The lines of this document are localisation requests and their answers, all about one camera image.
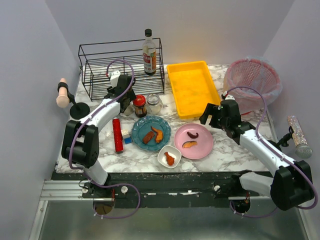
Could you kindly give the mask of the pink mesh waste basket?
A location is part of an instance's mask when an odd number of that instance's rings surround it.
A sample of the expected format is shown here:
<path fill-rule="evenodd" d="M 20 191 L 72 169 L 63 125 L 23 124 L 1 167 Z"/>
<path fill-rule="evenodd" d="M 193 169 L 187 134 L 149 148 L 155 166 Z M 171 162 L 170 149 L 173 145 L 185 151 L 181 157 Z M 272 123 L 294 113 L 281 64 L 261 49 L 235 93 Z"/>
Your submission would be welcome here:
<path fill-rule="evenodd" d="M 264 108 L 263 100 L 273 103 L 283 90 L 283 85 L 275 68 L 266 60 L 258 57 L 246 57 L 233 62 L 226 70 L 223 79 L 223 91 L 231 91 L 240 114 Z"/>

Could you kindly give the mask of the yellow plastic tray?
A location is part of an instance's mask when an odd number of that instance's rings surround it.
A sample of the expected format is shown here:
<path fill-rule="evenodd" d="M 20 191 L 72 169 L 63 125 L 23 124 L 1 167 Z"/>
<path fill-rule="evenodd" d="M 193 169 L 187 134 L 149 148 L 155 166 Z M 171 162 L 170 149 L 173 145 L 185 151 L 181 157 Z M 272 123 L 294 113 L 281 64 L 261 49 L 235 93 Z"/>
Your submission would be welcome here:
<path fill-rule="evenodd" d="M 220 104 L 219 93 L 205 61 L 169 64 L 166 69 L 180 119 L 200 117 L 208 103 Z"/>

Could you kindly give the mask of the white toy brick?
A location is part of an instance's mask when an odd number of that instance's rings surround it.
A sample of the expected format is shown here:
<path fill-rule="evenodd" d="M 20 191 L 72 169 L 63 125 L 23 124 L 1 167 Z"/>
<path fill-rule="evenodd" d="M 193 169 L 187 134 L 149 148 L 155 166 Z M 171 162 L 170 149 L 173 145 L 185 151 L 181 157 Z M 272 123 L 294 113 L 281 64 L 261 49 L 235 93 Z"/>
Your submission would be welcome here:
<path fill-rule="evenodd" d="M 127 139 L 127 138 L 130 137 L 130 133 L 129 133 L 129 131 L 128 131 L 127 129 L 122 129 L 122 130 L 121 130 L 121 135 L 122 135 L 122 137 L 123 137 L 124 139 Z"/>

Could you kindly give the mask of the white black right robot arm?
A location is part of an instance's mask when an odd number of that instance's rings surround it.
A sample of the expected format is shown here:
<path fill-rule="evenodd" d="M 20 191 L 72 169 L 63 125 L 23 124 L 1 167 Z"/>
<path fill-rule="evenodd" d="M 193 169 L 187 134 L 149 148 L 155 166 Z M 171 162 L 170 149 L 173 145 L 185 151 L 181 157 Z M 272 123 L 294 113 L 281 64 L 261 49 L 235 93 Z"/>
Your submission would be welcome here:
<path fill-rule="evenodd" d="M 285 155 L 259 134 L 257 126 L 242 121 L 235 100 L 223 100 L 219 105 L 208 103 L 199 118 L 200 123 L 206 124 L 208 117 L 211 117 L 209 125 L 212 128 L 223 130 L 230 139 L 258 158 L 272 175 L 243 173 L 238 181 L 244 190 L 271 198 L 282 211 L 294 207 L 310 210 L 317 206 L 319 196 L 312 182 L 309 164 Z M 313 204 L 305 207 L 303 204 L 308 201 L 313 201 Z"/>

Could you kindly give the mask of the grey cap salt grinder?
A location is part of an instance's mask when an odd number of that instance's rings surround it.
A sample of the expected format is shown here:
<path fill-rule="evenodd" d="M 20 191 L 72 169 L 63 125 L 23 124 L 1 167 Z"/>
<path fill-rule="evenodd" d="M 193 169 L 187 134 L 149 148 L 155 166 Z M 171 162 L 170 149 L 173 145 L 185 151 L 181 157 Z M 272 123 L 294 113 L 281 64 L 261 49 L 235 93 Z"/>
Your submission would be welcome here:
<path fill-rule="evenodd" d="M 128 107 L 125 109 L 125 111 L 123 112 L 123 114 L 124 114 L 125 116 L 130 116 L 130 115 L 132 115 L 134 112 L 135 112 L 135 110 L 134 110 L 133 104 L 130 103 L 130 104 L 128 105 Z"/>

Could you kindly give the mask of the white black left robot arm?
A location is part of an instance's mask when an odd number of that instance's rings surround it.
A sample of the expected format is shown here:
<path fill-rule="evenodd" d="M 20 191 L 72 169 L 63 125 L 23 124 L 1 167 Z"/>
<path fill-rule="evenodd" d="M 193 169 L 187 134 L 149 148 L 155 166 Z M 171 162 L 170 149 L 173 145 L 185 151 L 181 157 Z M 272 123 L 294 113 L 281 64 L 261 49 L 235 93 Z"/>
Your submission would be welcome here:
<path fill-rule="evenodd" d="M 67 122 L 61 148 L 61 156 L 68 160 L 70 168 L 82 169 L 98 186 L 104 186 L 109 177 L 98 161 L 99 133 L 136 99 L 133 76 L 119 74 L 111 77 L 111 81 L 113 84 L 108 88 L 108 94 L 95 110 L 78 121 Z"/>

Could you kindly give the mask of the small white square dish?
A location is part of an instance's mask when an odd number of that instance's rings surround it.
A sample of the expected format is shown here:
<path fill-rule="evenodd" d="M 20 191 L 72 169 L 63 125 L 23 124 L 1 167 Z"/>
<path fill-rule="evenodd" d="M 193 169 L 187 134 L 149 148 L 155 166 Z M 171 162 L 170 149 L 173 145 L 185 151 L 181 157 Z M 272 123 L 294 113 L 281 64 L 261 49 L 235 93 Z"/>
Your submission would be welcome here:
<path fill-rule="evenodd" d="M 170 145 L 164 146 L 158 153 L 157 160 L 158 162 L 169 169 L 175 168 L 182 158 L 181 152 Z"/>

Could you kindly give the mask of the aluminium extrusion rail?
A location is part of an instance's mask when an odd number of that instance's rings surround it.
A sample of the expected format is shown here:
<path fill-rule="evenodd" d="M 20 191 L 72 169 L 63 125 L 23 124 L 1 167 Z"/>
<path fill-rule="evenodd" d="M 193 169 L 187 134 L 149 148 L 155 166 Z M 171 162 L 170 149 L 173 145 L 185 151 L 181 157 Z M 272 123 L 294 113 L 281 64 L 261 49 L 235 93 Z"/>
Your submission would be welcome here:
<path fill-rule="evenodd" d="M 41 201 L 78 201 L 88 190 L 76 180 L 45 180 L 42 186 Z"/>

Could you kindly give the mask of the red cylindrical can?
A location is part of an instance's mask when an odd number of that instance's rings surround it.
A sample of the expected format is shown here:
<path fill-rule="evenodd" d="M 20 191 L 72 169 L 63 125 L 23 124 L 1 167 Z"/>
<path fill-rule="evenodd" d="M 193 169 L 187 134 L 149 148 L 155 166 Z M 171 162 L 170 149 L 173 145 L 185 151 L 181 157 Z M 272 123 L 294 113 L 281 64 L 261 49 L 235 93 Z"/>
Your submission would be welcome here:
<path fill-rule="evenodd" d="M 112 128 L 113 128 L 115 152 L 117 154 L 120 154 L 124 151 L 124 147 L 123 147 L 123 137 L 121 132 L 121 123 L 117 117 L 113 118 L 112 120 Z"/>

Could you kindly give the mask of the glitter microphone on stand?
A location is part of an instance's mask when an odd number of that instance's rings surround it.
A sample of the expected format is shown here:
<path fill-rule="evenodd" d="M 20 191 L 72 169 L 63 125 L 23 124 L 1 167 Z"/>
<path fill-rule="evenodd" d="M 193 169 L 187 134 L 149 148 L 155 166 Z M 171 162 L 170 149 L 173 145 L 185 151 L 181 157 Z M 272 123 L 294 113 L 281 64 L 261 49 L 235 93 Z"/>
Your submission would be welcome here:
<path fill-rule="evenodd" d="M 295 115 L 289 115 L 287 117 L 288 133 L 284 135 L 275 146 L 281 150 L 281 147 L 288 147 L 288 141 L 293 140 L 295 144 L 295 154 L 301 159 L 309 159 L 313 150 L 308 145 L 305 135 L 302 131 L 301 125 Z"/>

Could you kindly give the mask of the dark sauce glass bottle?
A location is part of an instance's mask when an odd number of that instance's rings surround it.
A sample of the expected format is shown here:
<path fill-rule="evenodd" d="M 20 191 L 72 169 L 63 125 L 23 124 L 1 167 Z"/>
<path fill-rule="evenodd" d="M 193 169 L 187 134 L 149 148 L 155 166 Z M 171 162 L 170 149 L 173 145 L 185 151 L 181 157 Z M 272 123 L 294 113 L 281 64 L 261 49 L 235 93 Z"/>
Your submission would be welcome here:
<path fill-rule="evenodd" d="M 152 39 L 152 30 L 147 28 L 144 30 L 145 41 L 142 45 L 143 67 L 144 72 L 152 76 L 157 70 L 157 54 L 156 45 Z"/>

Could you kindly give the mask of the fried chicken drumstick toy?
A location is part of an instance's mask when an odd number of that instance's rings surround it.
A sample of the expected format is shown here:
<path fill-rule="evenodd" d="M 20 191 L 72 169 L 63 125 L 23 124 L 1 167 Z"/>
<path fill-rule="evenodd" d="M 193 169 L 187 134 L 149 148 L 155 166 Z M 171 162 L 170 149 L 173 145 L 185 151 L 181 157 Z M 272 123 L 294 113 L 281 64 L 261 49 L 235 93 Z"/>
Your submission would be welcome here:
<path fill-rule="evenodd" d="M 165 157 L 166 157 L 166 162 L 169 166 L 173 166 L 175 163 L 175 158 L 172 157 L 168 152 L 164 153 Z"/>

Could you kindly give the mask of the red lid sauce jar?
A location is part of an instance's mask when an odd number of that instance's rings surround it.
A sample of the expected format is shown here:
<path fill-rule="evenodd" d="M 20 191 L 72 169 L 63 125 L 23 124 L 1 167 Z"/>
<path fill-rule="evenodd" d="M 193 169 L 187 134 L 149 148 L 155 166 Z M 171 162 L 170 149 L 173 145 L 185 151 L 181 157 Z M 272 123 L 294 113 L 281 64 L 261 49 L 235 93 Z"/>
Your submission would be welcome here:
<path fill-rule="evenodd" d="M 139 95 L 136 95 L 136 99 L 134 99 L 132 101 L 133 103 L 133 106 L 134 106 L 134 112 L 135 112 L 135 115 L 138 117 L 138 118 L 143 118 L 147 115 L 147 108 L 146 108 L 146 98 L 139 94 Z"/>

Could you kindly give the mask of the blue toy brick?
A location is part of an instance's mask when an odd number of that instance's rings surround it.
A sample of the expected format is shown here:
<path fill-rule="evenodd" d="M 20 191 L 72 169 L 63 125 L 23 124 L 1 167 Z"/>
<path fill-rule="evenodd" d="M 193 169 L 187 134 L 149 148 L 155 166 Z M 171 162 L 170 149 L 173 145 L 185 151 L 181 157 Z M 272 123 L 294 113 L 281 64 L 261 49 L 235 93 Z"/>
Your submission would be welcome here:
<path fill-rule="evenodd" d="M 124 138 L 123 141 L 126 145 L 132 143 L 131 137 Z"/>

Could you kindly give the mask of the clear glass salt jar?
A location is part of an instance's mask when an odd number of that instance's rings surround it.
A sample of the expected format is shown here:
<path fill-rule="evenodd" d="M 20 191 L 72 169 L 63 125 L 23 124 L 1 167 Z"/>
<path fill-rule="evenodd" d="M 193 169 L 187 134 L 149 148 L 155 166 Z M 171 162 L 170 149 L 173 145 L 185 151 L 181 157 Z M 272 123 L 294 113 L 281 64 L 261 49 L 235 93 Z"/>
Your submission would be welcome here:
<path fill-rule="evenodd" d="M 146 103 L 149 115 L 158 115 L 163 108 L 162 100 L 158 94 L 149 94 L 146 97 Z"/>

